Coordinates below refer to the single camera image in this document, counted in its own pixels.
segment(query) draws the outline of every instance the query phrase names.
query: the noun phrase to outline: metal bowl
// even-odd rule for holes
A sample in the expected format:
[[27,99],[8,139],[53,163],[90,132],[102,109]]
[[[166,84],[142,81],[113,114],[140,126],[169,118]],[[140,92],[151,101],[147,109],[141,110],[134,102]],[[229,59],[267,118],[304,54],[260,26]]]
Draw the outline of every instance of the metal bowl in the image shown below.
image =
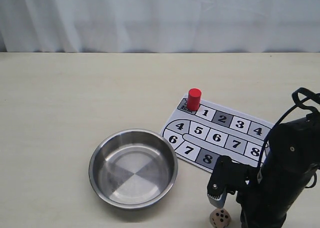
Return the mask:
[[121,209],[153,205],[173,186],[177,156],[162,136],[130,129],[104,140],[89,164],[89,179],[96,194]]

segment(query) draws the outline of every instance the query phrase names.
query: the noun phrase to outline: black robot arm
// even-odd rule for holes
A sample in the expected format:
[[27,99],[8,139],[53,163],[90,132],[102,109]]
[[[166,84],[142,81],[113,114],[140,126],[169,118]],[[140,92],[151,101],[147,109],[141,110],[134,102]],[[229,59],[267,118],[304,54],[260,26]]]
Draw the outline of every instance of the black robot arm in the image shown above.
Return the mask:
[[[306,95],[300,100],[298,94]],[[267,135],[261,153],[269,152],[261,166],[232,162],[228,156],[216,161],[207,185],[210,202],[223,207],[227,193],[235,194],[241,205],[242,228],[280,228],[287,211],[320,167],[320,113],[304,102],[320,104],[318,94],[300,88],[292,94],[295,106],[289,109]],[[306,117],[287,123],[283,119],[296,107],[310,110]]]

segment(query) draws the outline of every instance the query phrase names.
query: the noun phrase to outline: red game piece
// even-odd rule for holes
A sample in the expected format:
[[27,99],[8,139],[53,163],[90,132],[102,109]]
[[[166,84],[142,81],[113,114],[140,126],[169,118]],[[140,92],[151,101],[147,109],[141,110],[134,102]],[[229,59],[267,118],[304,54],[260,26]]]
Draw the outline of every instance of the red game piece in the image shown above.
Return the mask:
[[188,93],[188,100],[186,102],[186,107],[191,111],[197,111],[201,100],[201,90],[200,89],[190,89]]

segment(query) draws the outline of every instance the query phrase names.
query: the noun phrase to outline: table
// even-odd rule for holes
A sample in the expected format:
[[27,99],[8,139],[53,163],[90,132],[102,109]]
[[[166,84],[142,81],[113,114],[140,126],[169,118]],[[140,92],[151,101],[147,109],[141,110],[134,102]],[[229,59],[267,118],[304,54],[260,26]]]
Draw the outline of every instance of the table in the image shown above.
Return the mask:
[[[92,190],[90,157],[127,128],[160,132],[189,88],[276,122],[299,87],[320,92],[320,54],[0,54],[1,227],[211,227],[210,174],[179,160],[155,206],[113,209]],[[294,112],[295,119],[305,112]],[[305,190],[284,227],[318,227],[320,187]],[[225,208],[240,227],[240,205]]]

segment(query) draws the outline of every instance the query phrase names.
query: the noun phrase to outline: white curtain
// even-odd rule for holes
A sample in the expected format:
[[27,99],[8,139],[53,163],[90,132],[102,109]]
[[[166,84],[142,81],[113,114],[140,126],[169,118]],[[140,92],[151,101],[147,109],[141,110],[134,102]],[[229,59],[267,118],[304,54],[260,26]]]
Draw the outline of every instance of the white curtain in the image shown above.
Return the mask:
[[319,52],[319,31],[320,0],[0,0],[8,52]]

